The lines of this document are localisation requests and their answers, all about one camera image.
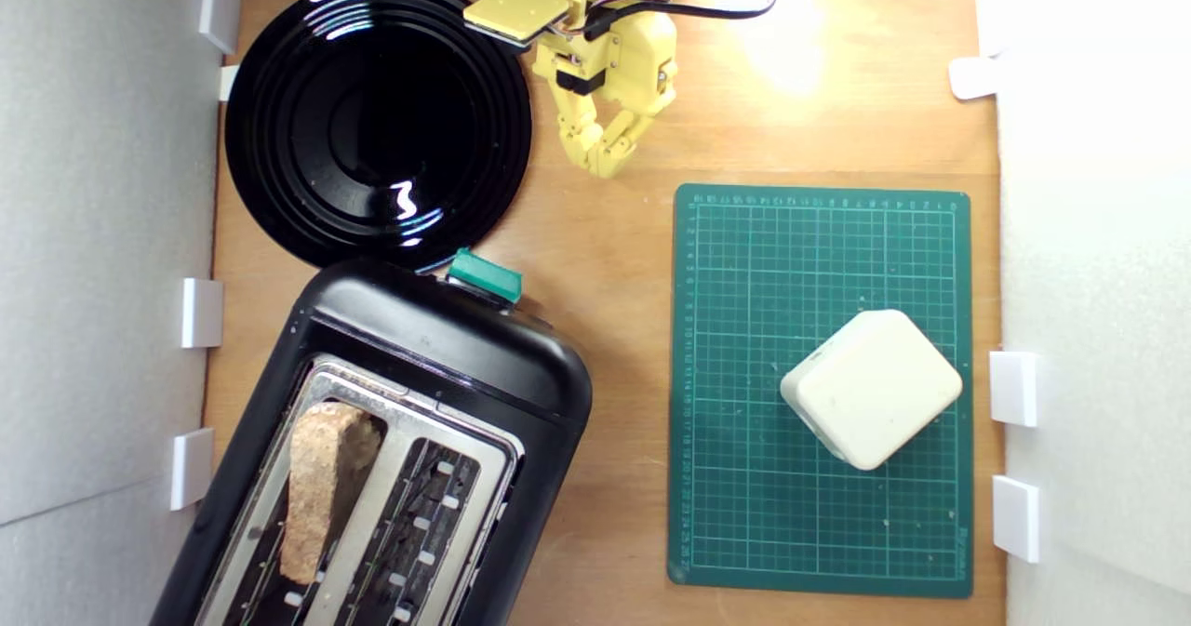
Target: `white bracket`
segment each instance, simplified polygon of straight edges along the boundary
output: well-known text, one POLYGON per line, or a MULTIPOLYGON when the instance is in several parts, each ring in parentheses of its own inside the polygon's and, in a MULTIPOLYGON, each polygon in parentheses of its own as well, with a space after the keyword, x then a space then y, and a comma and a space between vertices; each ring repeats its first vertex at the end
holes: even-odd
POLYGON ((999 65, 993 57, 1000 54, 1014 36, 1014 19, 1005 0, 975 0, 977 39, 979 57, 953 58, 947 74, 952 93, 959 100, 991 96, 1000 87, 999 65))
POLYGON ((239 36, 239 0, 202 0, 199 32, 223 54, 235 54, 239 36))
POLYGON ((223 343, 223 283, 211 278, 182 282, 182 348, 217 348, 223 343))
POLYGON ((1027 563, 1039 562, 1039 488, 992 478, 992 544, 1027 563))
POLYGON ((216 434, 211 428, 174 438, 169 508, 180 511, 198 502, 211 486, 211 464, 216 457, 216 434))
POLYGON ((238 74, 238 65, 225 65, 219 68, 219 101, 220 104, 226 104, 229 98, 231 98, 231 84, 236 82, 236 74, 238 74))
POLYGON ((1039 424, 1037 355, 1025 351, 989 353, 992 419, 1034 428, 1039 424))

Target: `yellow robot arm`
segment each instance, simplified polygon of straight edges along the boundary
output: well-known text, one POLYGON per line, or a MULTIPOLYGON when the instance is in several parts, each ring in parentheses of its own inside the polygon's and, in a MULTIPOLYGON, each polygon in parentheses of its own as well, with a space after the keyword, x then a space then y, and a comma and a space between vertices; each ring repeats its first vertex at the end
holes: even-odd
POLYGON ((757 11, 710 11, 672 0, 476 0, 463 19, 519 50, 536 42, 532 70, 549 83, 568 158, 597 176, 613 176, 674 100, 676 33, 667 12, 748 19, 773 2, 757 11), (607 126, 597 121, 593 96, 621 106, 607 126))

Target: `grid lines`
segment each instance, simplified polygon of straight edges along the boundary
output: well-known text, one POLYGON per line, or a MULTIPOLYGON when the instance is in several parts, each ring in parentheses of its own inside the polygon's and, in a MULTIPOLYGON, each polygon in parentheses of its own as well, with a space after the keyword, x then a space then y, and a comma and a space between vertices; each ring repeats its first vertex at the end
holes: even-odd
POLYGON ((675 199, 671 576, 971 593, 971 261, 962 194, 684 186, 675 199), (865 308, 900 308, 965 394, 893 458, 836 459, 781 377, 865 308))

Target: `black wire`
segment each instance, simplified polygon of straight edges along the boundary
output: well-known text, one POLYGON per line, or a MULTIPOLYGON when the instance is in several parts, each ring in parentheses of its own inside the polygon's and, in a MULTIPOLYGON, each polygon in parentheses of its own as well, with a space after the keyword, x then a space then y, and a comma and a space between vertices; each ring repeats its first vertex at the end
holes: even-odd
POLYGON ((755 11, 719 11, 716 7, 684 6, 681 2, 634 2, 632 6, 625 7, 600 6, 592 8, 590 12, 592 19, 579 30, 584 32, 587 40, 594 40, 594 38, 604 36, 612 24, 625 19, 625 17, 636 15, 637 12, 665 12, 668 15, 704 17, 704 19, 754 19, 754 17, 769 12, 774 2, 777 0, 766 0, 765 6, 757 7, 755 11))

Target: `white wall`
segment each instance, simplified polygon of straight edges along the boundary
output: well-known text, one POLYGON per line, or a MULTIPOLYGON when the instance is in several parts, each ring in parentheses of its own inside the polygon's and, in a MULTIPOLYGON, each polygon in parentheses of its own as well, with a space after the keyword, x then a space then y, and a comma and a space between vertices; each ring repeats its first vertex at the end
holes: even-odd
POLYGON ((1012 0, 1004 348, 1040 356, 1011 626, 1191 624, 1191 0, 1012 0))
POLYGON ((144 622, 193 513, 183 277, 211 269, 199 0, 0 0, 0 624, 144 622))

